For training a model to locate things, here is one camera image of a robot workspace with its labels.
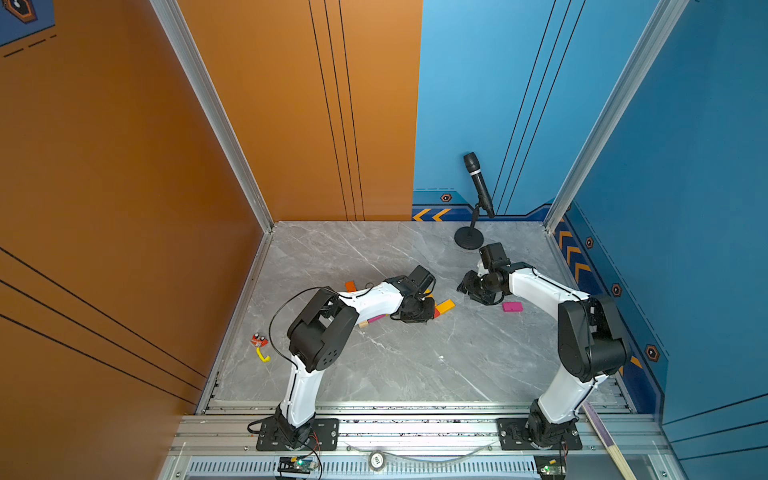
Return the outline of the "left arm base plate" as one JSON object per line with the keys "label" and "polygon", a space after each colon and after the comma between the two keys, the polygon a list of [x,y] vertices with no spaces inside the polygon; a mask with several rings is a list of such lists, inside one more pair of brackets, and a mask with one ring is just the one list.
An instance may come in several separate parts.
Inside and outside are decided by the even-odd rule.
{"label": "left arm base plate", "polygon": [[301,427],[268,417],[256,433],[257,451],[335,451],[339,439],[339,420],[314,418]]}

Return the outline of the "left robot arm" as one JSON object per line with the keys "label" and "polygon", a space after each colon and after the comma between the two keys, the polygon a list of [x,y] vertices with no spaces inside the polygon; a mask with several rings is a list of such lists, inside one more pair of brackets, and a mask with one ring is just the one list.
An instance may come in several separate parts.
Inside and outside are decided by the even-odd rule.
{"label": "left robot arm", "polygon": [[404,323],[434,318],[430,296],[436,279],[418,266],[411,274],[391,277],[365,290],[339,293],[318,287],[287,329],[291,376],[273,418],[292,448],[305,445],[316,416],[316,399],[324,371],[341,355],[354,328],[378,316]]}

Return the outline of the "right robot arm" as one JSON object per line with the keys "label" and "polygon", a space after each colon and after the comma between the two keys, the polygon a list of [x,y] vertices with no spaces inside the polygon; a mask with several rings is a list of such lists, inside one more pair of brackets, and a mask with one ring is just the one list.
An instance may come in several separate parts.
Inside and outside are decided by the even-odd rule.
{"label": "right robot arm", "polygon": [[526,263],[470,270],[457,291],[487,306],[514,295],[556,321],[560,367],[545,393],[531,404],[523,434],[537,448],[566,440],[578,421],[579,408],[631,356],[621,316],[610,297],[569,288]]}

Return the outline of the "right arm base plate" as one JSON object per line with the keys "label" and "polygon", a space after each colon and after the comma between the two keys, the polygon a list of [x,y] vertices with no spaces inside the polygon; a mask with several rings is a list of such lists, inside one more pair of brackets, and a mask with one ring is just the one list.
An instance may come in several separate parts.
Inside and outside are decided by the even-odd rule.
{"label": "right arm base plate", "polygon": [[499,418],[496,420],[498,439],[504,451],[557,450],[565,446],[569,451],[583,449],[577,429],[577,419],[560,424],[546,420]]}

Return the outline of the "yellow-orange block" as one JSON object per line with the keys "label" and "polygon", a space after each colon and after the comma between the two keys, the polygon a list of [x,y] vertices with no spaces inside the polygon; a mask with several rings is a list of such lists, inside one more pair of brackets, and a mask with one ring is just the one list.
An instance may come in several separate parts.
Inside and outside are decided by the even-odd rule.
{"label": "yellow-orange block", "polygon": [[435,306],[435,317],[439,317],[455,308],[455,303],[452,300],[446,300]]}

